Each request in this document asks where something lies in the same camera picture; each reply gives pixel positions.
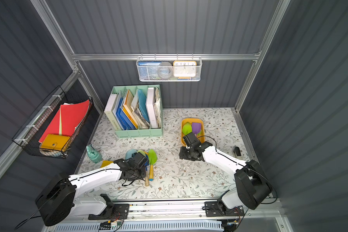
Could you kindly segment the green shovel yellow handle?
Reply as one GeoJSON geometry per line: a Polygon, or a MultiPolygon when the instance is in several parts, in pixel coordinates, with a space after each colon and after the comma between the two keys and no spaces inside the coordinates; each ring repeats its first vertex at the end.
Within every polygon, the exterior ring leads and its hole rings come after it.
{"type": "Polygon", "coordinates": [[[188,135],[189,133],[192,132],[192,125],[189,122],[186,122],[183,126],[182,126],[182,133],[184,135],[188,135]]]}

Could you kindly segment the purple shovel pink handle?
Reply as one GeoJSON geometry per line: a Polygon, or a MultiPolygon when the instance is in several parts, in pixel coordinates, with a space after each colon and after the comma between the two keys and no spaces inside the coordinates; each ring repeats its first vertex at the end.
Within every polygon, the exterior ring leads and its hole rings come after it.
{"type": "Polygon", "coordinates": [[[202,124],[198,122],[193,122],[191,124],[192,132],[198,136],[202,132],[202,124]]]}

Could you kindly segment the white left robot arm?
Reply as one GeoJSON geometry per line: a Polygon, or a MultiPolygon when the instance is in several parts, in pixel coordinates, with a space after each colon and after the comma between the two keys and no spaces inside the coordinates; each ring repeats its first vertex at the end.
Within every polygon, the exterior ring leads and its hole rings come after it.
{"type": "Polygon", "coordinates": [[[136,152],[129,159],[78,175],[56,175],[36,198],[35,203],[45,226],[54,226],[64,219],[87,216],[89,220],[126,219],[128,208],[117,207],[107,194],[82,200],[82,194],[109,182],[129,181],[146,177],[149,162],[145,153],[136,152]]]}

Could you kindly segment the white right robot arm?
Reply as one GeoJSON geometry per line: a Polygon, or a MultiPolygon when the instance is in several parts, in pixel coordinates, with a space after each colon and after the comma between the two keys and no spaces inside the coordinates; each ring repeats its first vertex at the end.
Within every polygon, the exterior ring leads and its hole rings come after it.
{"type": "Polygon", "coordinates": [[[273,187],[257,161],[232,157],[218,150],[216,144],[202,143],[192,132],[183,140],[185,146],[179,153],[181,159],[206,162],[234,177],[236,190],[226,191],[217,200],[218,210],[223,214],[237,206],[254,210],[272,193],[273,187]]]}

